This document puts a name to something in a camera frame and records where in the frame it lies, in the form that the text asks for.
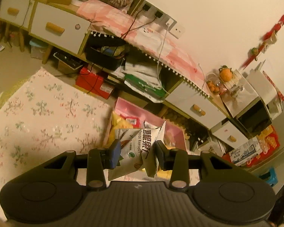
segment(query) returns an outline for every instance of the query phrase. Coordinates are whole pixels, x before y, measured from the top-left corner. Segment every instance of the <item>wall socket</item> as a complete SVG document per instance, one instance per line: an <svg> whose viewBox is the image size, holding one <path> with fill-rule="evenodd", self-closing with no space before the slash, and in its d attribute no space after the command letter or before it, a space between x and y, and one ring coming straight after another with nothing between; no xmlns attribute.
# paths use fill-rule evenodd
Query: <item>wall socket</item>
<svg viewBox="0 0 284 227"><path fill-rule="evenodd" d="M172 28L169 30L169 33L172 34L175 38L179 39L185 32L184 26L180 23L175 23Z"/></svg>

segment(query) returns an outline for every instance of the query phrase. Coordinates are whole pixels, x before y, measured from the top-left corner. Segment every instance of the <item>white cable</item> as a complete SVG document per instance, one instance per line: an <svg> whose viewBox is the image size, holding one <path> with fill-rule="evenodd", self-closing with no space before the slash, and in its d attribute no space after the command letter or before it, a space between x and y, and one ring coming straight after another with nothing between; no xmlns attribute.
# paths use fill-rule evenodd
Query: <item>white cable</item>
<svg viewBox="0 0 284 227"><path fill-rule="evenodd" d="M168 28L166 29L166 32L165 32L165 35L164 35L164 39L163 39L163 45L162 45L162 48L161 48L161 50L160 50L159 57L158 57L158 61L157 61L157 62L158 62L158 63L157 63L157 77L158 77L158 81L159 81L159 84L160 84L161 88L162 88L167 94L170 95L170 93L168 93L168 92L163 88L162 83L161 83L161 80L160 80L160 78L159 78L160 56L161 56L161 53L162 53L162 50L163 50L163 47L164 47L164 43L165 43L165 39L166 39L166 35L167 35L167 32L168 32L169 27L170 27L170 26L168 26ZM203 86L202 86L202 89L201 89L201 90L203 91L203 88L204 88L204 85L205 85L205 75L204 75L203 69L202 69L201 66L200 66L200 63L198 64L198 66L199 66L199 68L201 69L202 74L203 74L203 78L204 78ZM186 98L181 98L180 95L175 95L175 94L174 94L174 95L177 96L177 97L179 97L179 98L182 99L182 100L185 100L185 99L192 98L192 97L195 96L196 94L197 94L197 93L195 93L195 94L192 95L192 96L186 97Z"/></svg>

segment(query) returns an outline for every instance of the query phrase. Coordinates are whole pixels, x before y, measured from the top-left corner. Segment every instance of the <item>pink box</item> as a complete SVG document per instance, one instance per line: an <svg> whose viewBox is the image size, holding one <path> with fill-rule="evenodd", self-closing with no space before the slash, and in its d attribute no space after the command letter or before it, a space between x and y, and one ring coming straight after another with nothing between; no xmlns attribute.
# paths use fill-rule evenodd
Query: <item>pink box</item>
<svg viewBox="0 0 284 227"><path fill-rule="evenodd" d="M128 116L128 117L137 117L140 120L140 128L144 128L143 124L144 121L146 120L147 122L151 123L152 125L155 126L162 126L164 123L164 120L161 119L160 117L150 113L149 111L144 110L143 108L140 108L136 105L134 105L131 102L128 102L122 98L118 98L116 101L115 105L115 112L118 115L122 116ZM185 139L184 139L184 134L183 130L180 129L179 127L175 126L174 124L166 121L166 126L165 126L165 133L170 133L175 141L176 141L176 148L183 149L186 151L186 146L185 146Z"/></svg>

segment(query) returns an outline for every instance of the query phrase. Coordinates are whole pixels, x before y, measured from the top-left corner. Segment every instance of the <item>drawer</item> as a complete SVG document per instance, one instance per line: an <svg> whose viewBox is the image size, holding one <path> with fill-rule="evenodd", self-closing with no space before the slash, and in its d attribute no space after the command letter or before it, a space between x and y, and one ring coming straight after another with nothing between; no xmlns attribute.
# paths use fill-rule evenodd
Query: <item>drawer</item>
<svg viewBox="0 0 284 227"><path fill-rule="evenodd" d="M240 132L236 126L234 126L230 121L227 121L223 125L217 124L211 129L214 136L231 146L232 148L238 148L244 143L248 142L246 136Z"/></svg>
<svg viewBox="0 0 284 227"><path fill-rule="evenodd" d="M77 54L90 24L74 14L38 3L30 34Z"/></svg>
<svg viewBox="0 0 284 227"><path fill-rule="evenodd" d="M166 101L181 109L208 129L226 118L224 113L186 82L182 82L175 88L167 96Z"/></svg>
<svg viewBox="0 0 284 227"><path fill-rule="evenodd" d="M34 0L2 0L0 19L7 20L18 26L23 24L23 28L28 28L34 3Z"/></svg>

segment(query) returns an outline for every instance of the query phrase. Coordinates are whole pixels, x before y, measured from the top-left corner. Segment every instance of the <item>floral rug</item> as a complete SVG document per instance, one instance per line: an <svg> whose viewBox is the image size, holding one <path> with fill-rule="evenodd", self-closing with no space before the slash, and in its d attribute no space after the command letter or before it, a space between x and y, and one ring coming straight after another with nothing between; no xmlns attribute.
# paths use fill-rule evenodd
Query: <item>floral rug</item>
<svg viewBox="0 0 284 227"><path fill-rule="evenodd" d="M0 190L66 150L101 147L111 111L41 68L0 109Z"/></svg>

